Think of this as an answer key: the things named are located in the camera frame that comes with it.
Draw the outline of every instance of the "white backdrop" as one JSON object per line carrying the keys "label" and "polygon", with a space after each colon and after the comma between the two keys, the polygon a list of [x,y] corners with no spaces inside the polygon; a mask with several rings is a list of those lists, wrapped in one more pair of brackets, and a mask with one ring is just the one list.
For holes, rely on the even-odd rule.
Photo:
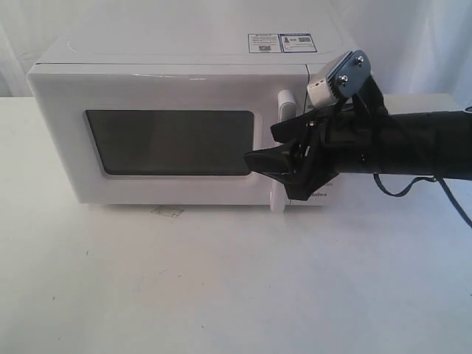
{"label": "white backdrop", "polygon": [[[30,95],[24,74],[96,1],[0,1],[0,96]],[[471,0],[331,1],[384,92],[448,92],[472,105]]]}

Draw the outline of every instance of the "screw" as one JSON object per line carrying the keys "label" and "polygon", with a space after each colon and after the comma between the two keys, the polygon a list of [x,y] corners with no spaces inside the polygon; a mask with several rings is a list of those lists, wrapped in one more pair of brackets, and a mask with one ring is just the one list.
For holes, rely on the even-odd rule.
{"label": "screw", "polygon": [[349,78],[347,77],[347,75],[342,75],[338,77],[338,81],[340,84],[345,85],[346,82],[349,81]]}
{"label": "screw", "polygon": [[362,63],[364,62],[364,57],[362,55],[359,55],[356,59],[355,59],[355,62],[357,63],[357,65],[361,66]]}

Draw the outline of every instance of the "stain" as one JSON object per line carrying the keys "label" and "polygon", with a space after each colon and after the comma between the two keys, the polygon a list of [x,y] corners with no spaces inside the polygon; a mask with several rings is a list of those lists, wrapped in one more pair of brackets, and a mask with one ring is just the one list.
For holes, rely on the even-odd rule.
{"label": "stain", "polygon": [[165,216],[167,218],[178,218],[182,214],[182,212],[184,212],[183,209],[177,209],[163,205],[158,206],[150,211],[151,214],[157,214]]}

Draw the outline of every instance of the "white table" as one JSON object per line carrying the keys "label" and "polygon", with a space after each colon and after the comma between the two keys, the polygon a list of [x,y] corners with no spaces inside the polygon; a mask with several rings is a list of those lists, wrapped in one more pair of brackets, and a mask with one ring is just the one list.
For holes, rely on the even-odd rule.
{"label": "white table", "polygon": [[283,215],[82,205],[29,98],[0,99],[0,166],[0,353],[472,352],[472,232],[437,184],[347,176]]}

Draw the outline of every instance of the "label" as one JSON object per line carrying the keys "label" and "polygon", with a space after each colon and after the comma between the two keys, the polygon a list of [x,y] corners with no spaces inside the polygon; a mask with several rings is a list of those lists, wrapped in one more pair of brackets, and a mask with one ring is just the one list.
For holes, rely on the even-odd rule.
{"label": "label", "polygon": [[310,33],[285,33],[279,36],[284,53],[316,52],[315,43]]}
{"label": "label", "polygon": [[281,53],[279,35],[273,33],[261,33],[248,35],[250,53]]}

